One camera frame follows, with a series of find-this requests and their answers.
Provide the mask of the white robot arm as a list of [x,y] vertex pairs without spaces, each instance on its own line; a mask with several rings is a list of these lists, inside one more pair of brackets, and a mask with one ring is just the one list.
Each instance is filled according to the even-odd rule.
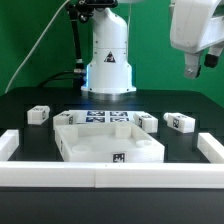
[[[80,16],[93,19],[93,56],[87,65],[84,95],[117,100],[133,94],[128,63],[128,26],[111,8],[138,0],[80,0]],[[224,50],[224,0],[171,0],[171,46],[185,53],[184,75],[195,79],[203,65],[213,68]]]

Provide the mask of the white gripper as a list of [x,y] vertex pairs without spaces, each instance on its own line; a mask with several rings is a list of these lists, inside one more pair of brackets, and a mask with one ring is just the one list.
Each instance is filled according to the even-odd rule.
[[224,14],[215,16],[224,0],[172,0],[171,45],[183,52],[184,75],[195,79],[200,75],[201,50],[208,47],[204,65],[215,68],[224,50]]

